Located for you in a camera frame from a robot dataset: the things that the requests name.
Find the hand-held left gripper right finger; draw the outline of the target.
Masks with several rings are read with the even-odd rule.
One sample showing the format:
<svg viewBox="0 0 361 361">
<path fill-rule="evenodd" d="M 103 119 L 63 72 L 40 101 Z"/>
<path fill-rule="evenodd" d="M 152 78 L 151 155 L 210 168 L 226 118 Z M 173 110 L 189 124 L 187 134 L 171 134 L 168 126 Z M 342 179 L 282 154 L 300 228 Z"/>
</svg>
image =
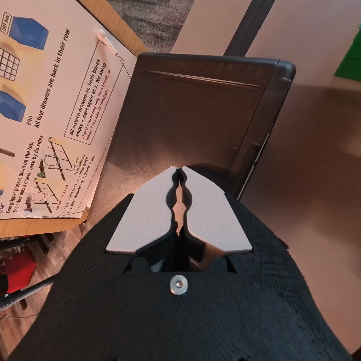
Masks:
<svg viewBox="0 0 361 361">
<path fill-rule="evenodd" d="M 219 186 L 186 166 L 180 169 L 180 185 L 186 207 L 180 238 L 191 270 L 207 270 L 215 258 L 252 251 Z"/>
</svg>

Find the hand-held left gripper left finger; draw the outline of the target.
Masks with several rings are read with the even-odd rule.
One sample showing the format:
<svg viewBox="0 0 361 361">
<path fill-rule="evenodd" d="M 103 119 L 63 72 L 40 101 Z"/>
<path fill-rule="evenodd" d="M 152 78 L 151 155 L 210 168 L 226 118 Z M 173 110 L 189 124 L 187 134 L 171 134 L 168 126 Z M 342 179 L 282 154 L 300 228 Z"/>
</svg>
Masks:
<svg viewBox="0 0 361 361">
<path fill-rule="evenodd" d="M 134 193 L 110 242 L 109 253 L 139 257 L 167 257 L 174 249 L 178 224 L 179 169 L 170 167 Z"/>
</svg>

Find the black drawer cabinet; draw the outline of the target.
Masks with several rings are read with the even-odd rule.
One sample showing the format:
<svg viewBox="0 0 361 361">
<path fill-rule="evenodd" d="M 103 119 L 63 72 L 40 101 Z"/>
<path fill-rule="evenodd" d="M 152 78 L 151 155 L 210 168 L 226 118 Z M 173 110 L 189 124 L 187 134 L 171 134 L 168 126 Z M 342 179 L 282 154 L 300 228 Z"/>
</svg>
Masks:
<svg viewBox="0 0 361 361">
<path fill-rule="evenodd" d="M 295 74 L 278 59 L 139 55 L 83 235 L 170 166 L 240 199 Z"/>
</svg>

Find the green plastic bin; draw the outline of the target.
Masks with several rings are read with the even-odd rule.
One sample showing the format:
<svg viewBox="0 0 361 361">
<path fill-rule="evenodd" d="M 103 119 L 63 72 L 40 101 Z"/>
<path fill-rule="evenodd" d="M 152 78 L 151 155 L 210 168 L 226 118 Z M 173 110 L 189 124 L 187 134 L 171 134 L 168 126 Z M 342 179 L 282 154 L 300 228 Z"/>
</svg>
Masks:
<svg viewBox="0 0 361 361">
<path fill-rule="evenodd" d="M 361 25 L 334 76 L 361 82 Z"/>
</svg>

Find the red crate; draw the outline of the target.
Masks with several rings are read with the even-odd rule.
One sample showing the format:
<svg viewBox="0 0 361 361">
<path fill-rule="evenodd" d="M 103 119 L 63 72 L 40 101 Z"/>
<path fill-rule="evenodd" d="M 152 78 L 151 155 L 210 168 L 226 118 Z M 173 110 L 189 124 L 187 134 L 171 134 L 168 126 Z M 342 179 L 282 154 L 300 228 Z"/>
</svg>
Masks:
<svg viewBox="0 0 361 361">
<path fill-rule="evenodd" d="M 28 249 L 6 259 L 0 268 L 0 294 L 11 294 L 28 286 L 35 268 L 36 261 Z"/>
</svg>

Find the white instruction poster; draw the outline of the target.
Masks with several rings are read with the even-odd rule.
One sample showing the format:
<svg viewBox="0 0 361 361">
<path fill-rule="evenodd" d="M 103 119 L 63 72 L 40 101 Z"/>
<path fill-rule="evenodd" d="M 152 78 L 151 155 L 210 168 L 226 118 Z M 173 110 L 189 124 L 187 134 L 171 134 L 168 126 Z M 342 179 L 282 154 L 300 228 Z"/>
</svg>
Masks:
<svg viewBox="0 0 361 361">
<path fill-rule="evenodd" d="M 80 218 L 137 59 L 77 1 L 1 1 L 0 10 L 1 219 L 25 209 Z"/>
</svg>

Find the wooden poster board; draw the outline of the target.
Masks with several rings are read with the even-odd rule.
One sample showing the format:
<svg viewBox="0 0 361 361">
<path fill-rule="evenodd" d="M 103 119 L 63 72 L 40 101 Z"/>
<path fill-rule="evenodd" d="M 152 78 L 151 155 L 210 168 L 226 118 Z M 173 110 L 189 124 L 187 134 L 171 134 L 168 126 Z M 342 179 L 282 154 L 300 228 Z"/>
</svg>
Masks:
<svg viewBox="0 0 361 361">
<path fill-rule="evenodd" d="M 80 0 L 77 2 L 134 56 L 138 57 L 142 52 L 148 52 L 138 35 L 119 16 L 108 1 Z M 0 236 L 1 238 L 25 237 L 66 231 L 85 222 L 89 212 L 90 207 L 86 207 L 81 213 L 81 218 L 1 219 Z"/>
</svg>

